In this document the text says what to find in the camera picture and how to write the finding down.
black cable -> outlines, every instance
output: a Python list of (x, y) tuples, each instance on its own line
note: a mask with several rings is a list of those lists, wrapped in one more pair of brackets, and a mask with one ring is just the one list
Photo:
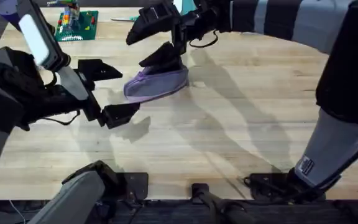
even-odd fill
[(241, 208), (241, 210), (243, 210), (245, 212), (247, 211), (247, 209), (241, 202), (238, 202), (235, 200), (223, 200), (222, 204), (218, 205), (218, 209), (222, 214), (225, 214), (227, 212), (227, 209), (232, 206), (237, 206), (237, 207)]
[(45, 87), (48, 88), (48, 87), (51, 87), (51, 86), (54, 86), (56, 83), (57, 83), (57, 76), (56, 76), (56, 73), (55, 72), (52, 72), (52, 75), (53, 75), (53, 79), (50, 83), (46, 84)]
[(111, 212), (112, 210), (115, 210), (115, 208), (112, 208), (110, 205), (108, 208), (108, 211), (105, 212), (103, 215), (101, 214), (100, 207), (105, 206), (102, 204), (96, 204), (94, 206), (94, 213), (97, 214), (96, 218), (100, 221), (100, 224), (108, 224), (109, 220), (114, 216), (114, 213)]
[(353, 209), (346, 203), (341, 202), (340, 200), (335, 200), (333, 202), (334, 208), (338, 209), (342, 214), (347, 216), (351, 223), (358, 224), (358, 214), (356, 214)]
[(249, 205), (261, 205), (261, 206), (267, 206), (267, 205), (278, 205), (278, 204), (282, 204), (285, 202), (289, 202), (290, 200), (294, 199), (294, 198), (299, 198), (301, 196), (304, 196), (306, 194), (309, 194), (313, 191), (316, 191), (318, 189), (320, 189), (321, 187), (324, 187), (325, 185), (329, 184), (330, 182), (332, 182), (337, 176), (341, 175), (341, 173), (348, 168), (354, 161), (358, 160), (358, 151), (345, 163), (343, 163), (343, 165), (335, 172), (333, 172), (333, 174), (331, 174), (330, 176), (328, 176), (325, 180), (323, 180), (320, 184), (311, 187), (307, 190), (304, 190), (303, 192), (299, 192), (293, 195), (289, 195), (285, 198), (282, 198), (280, 200), (277, 200), (275, 202), (255, 202), (255, 201), (249, 201), (249, 200), (245, 200), (244, 203), (247, 203)]
[(136, 208), (134, 214), (129, 218), (128, 224), (131, 224), (135, 220), (136, 215), (142, 210), (142, 208), (144, 208), (144, 206), (140, 206)]
[(52, 119), (52, 118), (42, 118), (42, 119), (45, 119), (45, 120), (47, 120), (47, 121), (58, 122), (58, 123), (61, 124), (61, 125), (68, 126), (68, 125), (70, 125), (70, 124), (75, 120), (75, 118), (77, 118), (80, 114), (81, 114), (81, 113), (80, 113), (80, 111), (78, 110), (78, 111), (77, 111), (77, 114), (74, 116), (74, 118), (71, 119), (70, 121), (67, 121), (67, 122), (58, 121), (58, 120)]
[(205, 194), (203, 192), (198, 192), (192, 198), (190, 201), (192, 202), (194, 199), (199, 198), (201, 202), (209, 208), (209, 215), (212, 218), (212, 223), (219, 224), (219, 210), (216, 208), (215, 203), (208, 197), (203, 197)]
[(192, 46), (192, 47), (195, 47), (195, 48), (204, 48), (204, 47), (212, 46), (212, 45), (214, 45), (214, 44), (218, 41), (218, 39), (219, 39), (218, 35), (216, 35), (216, 30), (214, 30), (213, 34), (215, 35), (215, 39), (214, 39), (212, 42), (210, 42), (210, 43), (208, 43), (208, 44), (206, 44), (206, 45), (201, 45), (201, 46), (200, 46), (200, 45), (193, 45), (193, 44), (192, 44), (192, 41), (193, 41), (193, 40), (191, 40), (191, 41), (189, 42), (189, 45)]

butcher block tabletop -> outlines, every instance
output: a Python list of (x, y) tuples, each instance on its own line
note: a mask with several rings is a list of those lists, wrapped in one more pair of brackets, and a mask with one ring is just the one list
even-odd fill
[[(98, 10), (96, 40), (60, 42), (71, 56), (101, 58), (124, 76), (98, 82), (94, 95), (104, 107), (125, 101), (123, 86), (139, 62), (170, 40), (157, 34), (134, 45), (125, 39), (136, 8)], [(62, 8), (43, 8), (52, 25)], [(194, 44), (206, 44), (212, 34)], [(22, 34), (8, 25), (0, 47), (29, 52)], [(0, 159), (0, 200), (51, 199), (61, 181), (102, 160), (116, 172), (147, 172), (148, 199), (185, 199), (195, 182), (222, 198), (251, 199), (242, 178), (254, 172), (286, 172), (301, 157), (319, 107), (315, 88), (327, 60), (307, 46), (255, 34), (219, 34), (211, 47), (188, 47), (182, 55), (189, 86), (141, 105), (130, 123), (108, 130), (81, 114), (71, 125), (40, 120), (25, 132), (15, 128)], [(52, 79), (40, 71), (45, 83)], [(69, 120), (75, 113), (55, 116)], [(327, 193), (329, 199), (358, 199), (358, 161)]]

